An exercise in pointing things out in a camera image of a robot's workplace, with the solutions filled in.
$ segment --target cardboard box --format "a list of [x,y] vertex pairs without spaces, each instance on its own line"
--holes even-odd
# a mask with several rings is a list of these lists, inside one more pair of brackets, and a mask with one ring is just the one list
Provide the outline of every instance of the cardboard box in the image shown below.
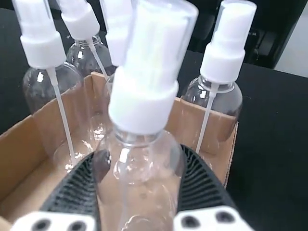
[[[100,74],[92,73],[91,76],[85,78],[85,86],[93,105],[106,103],[99,100],[104,85],[105,80]],[[48,107],[56,107],[56,105],[56,102],[53,101]],[[189,137],[190,133],[195,132],[196,129],[192,127],[187,128],[185,131],[179,131],[179,115],[183,107],[183,103],[176,99],[166,126],[166,130],[176,137],[183,132]],[[185,105],[185,107],[189,107],[189,110],[196,116],[194,119],[197,118],[202,123],[204,108],[192,104]],[[43,108],[39,113],[44,115],[45,119],[48,118],[48,120],[52,121],[53,118],[48,117],[49,114],[47,113],[50,110],[50,108]],[[215,113],[212,113],[211,117],[215,119]],[[53,125],[61,125],[59,121],[52,122]],[[45,153],[36,126],[31,115],[0,136],[1,231],[9,230],[10,225],[20,216],[38,210],[65,176],[65,172],[54,167],[52,161]],[[52,128],[52,131],[57,131],[56,126]],[[225,142],[221,153],[211,157],[213,171],[225,186],[229,176],[236,131],[237,126],[235,126],[231,137]]]

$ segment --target black table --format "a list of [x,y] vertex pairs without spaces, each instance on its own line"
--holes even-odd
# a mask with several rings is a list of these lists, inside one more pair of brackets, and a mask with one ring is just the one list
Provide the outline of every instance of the black table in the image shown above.
[[[56,27],[68,50],[72,39],[61,20]],[[14,13],[0,9],[0,133],[29,115],[21,87],[28,67],[19,36]],[[202,56],[187,52],[179,92],[199,75]],[[244,64],[237,83],[244,106],[228,192],[257,231],[306,230],[308,79]]]

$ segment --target white pump cap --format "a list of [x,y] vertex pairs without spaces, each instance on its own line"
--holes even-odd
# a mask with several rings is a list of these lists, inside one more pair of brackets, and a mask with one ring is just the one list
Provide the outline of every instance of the white pump cap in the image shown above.
[[256,9],[255,4],[245,3],[225,7],[217,31],[206,46],[200,68],[200,74],[208,81],[228,84],[237,80]]
[[109,104],[118,128],[139,135],[164,129],[197,16],[197,8],[184,0],[137,1],[126,58],[115,72]]
[[132,16],[130,0],[100,0],[107,29],[106,41],[114,66],[123,63]]
[[100,24],[86,0],[57,0],[61,17],[74,40],[88,40],[98,34]]
[[255,9],[257,9],[257,6],[253,2],[247,1],[247,0],[224,0],[224,1],[222,1],[221,4],[220,4],[219,11],[218,11],[218,15],[217,15],[217,19],[216,19],[216,23],[215,23],[215,28],[214,28],[213,34],[215,34],[215,32],[217,31],[217,28],[218,28],[218,25],[219,25],[219,22],[220,22],[220,18],[221,18],[221,14],[222,14],[223,10],[230,3],[248,4],[248,5],[251,5],[252,7],[254,7]]
[[47,0],[13,0],[30,67],[47,69],[63,64],[66,55]]

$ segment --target spray bottle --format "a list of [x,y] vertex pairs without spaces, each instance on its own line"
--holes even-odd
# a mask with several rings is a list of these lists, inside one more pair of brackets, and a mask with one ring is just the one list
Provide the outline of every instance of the spray bottle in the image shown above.
[[75,43],[67,53],[67,61],[73,64],[83,77],[96,71],[108,79],[115,71],[108,48],[98,32],[100,24],[92,6],[86,0],[57,0],[61,17]]
[[126,58],[115,72],[113,127],[93,157],[106,230],[172,230],[184,156],[164,127],[197,15],[183,0],[137,1]]
[[13,4],[30,66],[23,79],[26,101],[46,153],[56,165],[70,171],[92,151],[83,78],[65,62],[61,37],[47,0],[13,0]]
[[[244,56],[244,46],[257,6],[248,1],[224,4],[212,41],[206,46],[200,76],[184,90],[180,127],[195,130],[191,137],[180,137],[205,159],[217,155],[231,136],[242,107],[242,93],[235,83]],[[202,123],[188,108],[204,111]]]

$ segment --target black rubber pad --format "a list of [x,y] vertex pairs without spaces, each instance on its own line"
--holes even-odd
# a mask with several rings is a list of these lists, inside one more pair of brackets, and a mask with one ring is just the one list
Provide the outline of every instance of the black rubber pad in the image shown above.
[[92,171],[93,154],[86,156],[53,190],[40,210],[90,215],[101,230],[100,212]]
[[185,145],[182,149],[187,159],[180,185],[178,212],[220,205],[235,208],[227,191],[203,159]]

